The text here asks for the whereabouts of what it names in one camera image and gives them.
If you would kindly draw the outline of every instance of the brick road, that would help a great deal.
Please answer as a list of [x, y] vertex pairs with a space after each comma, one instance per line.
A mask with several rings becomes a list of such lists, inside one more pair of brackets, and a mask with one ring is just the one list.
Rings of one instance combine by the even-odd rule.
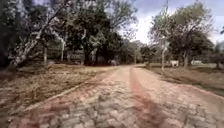
[[224, 100], [127, 66], [33, 107], [9, 127], [224, 128]]

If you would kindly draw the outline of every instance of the tree trunk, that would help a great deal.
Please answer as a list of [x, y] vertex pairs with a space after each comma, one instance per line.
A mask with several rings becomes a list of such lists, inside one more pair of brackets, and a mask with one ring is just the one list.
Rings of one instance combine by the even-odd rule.
[[98, 64], [98, 57], [99, 57], [99, 50], [97, 48], [96, 54], [95, 54], [95, 63], [94, 63], [94, 65], [97, 65]]
[[39, 32], [37, 33], [37, 36], [34, 40], [29, 40], [28, 43], [25, 44], [25, 49], [23, 50], [23, 46], [20, 47], [18, 50], [18, 54], [15, 57], [14, 60], [12, 60], [8, 66], [7, 69], [15, 69], [19, 64], [23, 63], [26, 59], [28, 54], [31, 52], [31, 50], [39, 43], [41, 39], [41, 35], [43, 31], [49, 26], [50, 22], [56, 17], [56, 15], [61, 11], [62, 8], [67, 4], [68, 0], [65, 0], [62, 4], [62, 6], [45, 22], [45, 24], [41, 27]]
[[188, 66], [192, 66], [191, 62], [192, 62], [192, 59], [191, 58], [188, 59]]
[[136, 55], [136, 50], [135, 50], [135, 58], [134, 58], [134, 63], [136, 64], [137, 63], [137, 55]]
[[47, 65], [47, 47], [43, 48], [44, 65]]
[[216, 62], [216, 69], [220, 69], [220, 64], [219, 64], [219, 62]]
[[165, 49], [162, 51], [162, 71], [164, 71], [165, 68]]
[[39, 55], [41, 55], [42, 54], [42, 52], [41, 51], [39, 51], [39, 52], [36, 52], [35, 54], [33, 54], [32, 56], [29, 56], [27, 59], [28, 60], [32, 60], [32, 59], [34, 59], [34, 58], [36, 58], [36, 57], [38, 57]]
[[189, 56], [187, 52], [184, 53], [184, 68], [188, 67]]
[[64, 50], [65, 50], [65, 44], [62, 43], [62, 44], [61, 44], [61, 61], [64, 60]]
[[89, 54], [85, 53], [84, 65], [89, 65]]
[[71, 62], [71, 51], [70, 50], [67, 51], [67, 60], [68, 60], [68, 63]]

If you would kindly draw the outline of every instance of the overcast sky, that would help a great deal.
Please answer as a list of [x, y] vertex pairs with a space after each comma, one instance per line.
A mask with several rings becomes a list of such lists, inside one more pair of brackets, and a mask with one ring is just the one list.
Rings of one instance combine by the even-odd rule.
[[[139, 23], [137, 25], [138, 32], [136, 39], [143, 43], [148, 43], [147, 32], [151, 26], [152, 16], [155, 16], [163, 8], [166, 0], [136, 0], [135, 6], [138, 9], [137, 17]], [[207, 8], [211, 9], [213, 16], [214, 31], [210, 34], [210, 39], [216, 41], [224, 40], [224, 35], [220, 35], [222, 26], [224, 26], [224, 0], [199, 0], [203, 2]], [[195, 0], [169, 0], [169, 11], [174, 12], [181, 6], [186, 6], [195, 2]]]

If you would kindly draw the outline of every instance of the dry grass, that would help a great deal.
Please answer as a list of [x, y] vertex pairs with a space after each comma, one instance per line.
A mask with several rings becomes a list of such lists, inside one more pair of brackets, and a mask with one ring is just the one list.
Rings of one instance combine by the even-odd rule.
[[18, 114], [31, 104], [111, 69], [113, 68], [55, 64], [47, 68], [26, 67], [13, 74], [0, 74], [0, 125], [5, 123], [4, 117], [6, 119], [7, 116]]
[[163, 75], [165, 81], [191, 84], [224, 97], [224, 71], [214, 69], [214, 64], [195, 65], [188, 69], [167, 67], [165, 72], [160, 67], [153, 64], [150, 70]]

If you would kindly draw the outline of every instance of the dry ground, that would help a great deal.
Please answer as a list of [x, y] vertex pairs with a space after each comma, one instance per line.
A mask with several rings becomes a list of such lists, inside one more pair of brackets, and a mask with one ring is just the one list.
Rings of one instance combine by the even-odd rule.
[[0, 126], [27, 106], [76, 87], [109, 67], [54, 64], [46, 68], [26, 67], [16, 73], [0, 73]]
[[160, 67], [160, 64], [152, 64], [150, 70], [163, 75], [168, 82], [194, 85], [224, 97], [224, 71], [216, 70], [214, 64], [194, 65], [188, 69], [167, 67], [165, 72]]
[[224, 126], [224, 98], [191, 85], [163, 81], [135, 66], [118, 66], [94, 79], [14, 118], [9, 128]]

